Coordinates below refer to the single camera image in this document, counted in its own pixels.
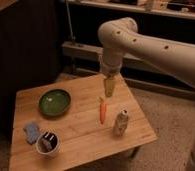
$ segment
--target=white cup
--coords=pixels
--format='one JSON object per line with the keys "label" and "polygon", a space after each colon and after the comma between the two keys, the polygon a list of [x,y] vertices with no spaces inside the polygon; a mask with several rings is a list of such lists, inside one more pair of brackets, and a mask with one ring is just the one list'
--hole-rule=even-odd
{"label": "white cup", "polygon": [[50,157],[55,157],[57,155],[57,153],[59,152],[59,146],[60,146],[60,141],[57,135],[55,135],[54,133],[50,132],[51,134],[53,134],[55,136],[55,138],[57,139],[56,141],[56,145],[53,146],[52,150],[48,151],[47,148],[45,147],[45,145],[42,142],[43,136],[46,133],[41,134],[37,141],[36,141],[36,150],[38,151],[38,153],[40,153],[41,155],[44,156],[50,156]]}

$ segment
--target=table leg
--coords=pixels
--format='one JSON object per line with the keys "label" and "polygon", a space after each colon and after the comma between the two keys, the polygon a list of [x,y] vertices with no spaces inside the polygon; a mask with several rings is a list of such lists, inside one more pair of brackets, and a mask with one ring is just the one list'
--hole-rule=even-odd
{"label": "table leg", "polygon": [[132,153],[131,153],[131,155],[130,155],[130,158],[133,159],[133,158],[136,156],[136,154],[138,153],[139,149],[140,149],[140,147],[135,147],[135,148],[133,148],[133,149],[132,149]]}

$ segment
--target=gray object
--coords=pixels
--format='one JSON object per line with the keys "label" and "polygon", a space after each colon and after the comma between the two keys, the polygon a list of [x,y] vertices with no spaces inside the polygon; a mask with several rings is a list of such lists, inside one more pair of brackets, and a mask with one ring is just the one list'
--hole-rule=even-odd
{"label": "gray object", "polygon": [[36,124],[35,122],[31,122],[29,124],[27,124],[23,130],[26,132],[27,135],[27,142],[29,144],[34,144],[38,137],[39,137],[39,126],[38,124]]}

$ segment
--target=cup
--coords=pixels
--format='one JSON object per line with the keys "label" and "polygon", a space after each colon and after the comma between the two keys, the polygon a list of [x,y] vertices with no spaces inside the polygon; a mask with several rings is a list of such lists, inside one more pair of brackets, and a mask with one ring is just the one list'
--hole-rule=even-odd
{"label": "cup", "polygon": [[59,152],[60,141],[56,134],[45,132],[38,137],[35,145],[39,154],[55,157]]}

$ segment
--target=carrot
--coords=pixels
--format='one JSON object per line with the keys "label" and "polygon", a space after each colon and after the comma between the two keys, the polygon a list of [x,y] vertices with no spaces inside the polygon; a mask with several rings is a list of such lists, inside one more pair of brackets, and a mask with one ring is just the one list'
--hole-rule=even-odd
{"label": "carrot", "polygon": [[100,122],[101,124],[104,123],[106,118],[106,101],[100,97]]}

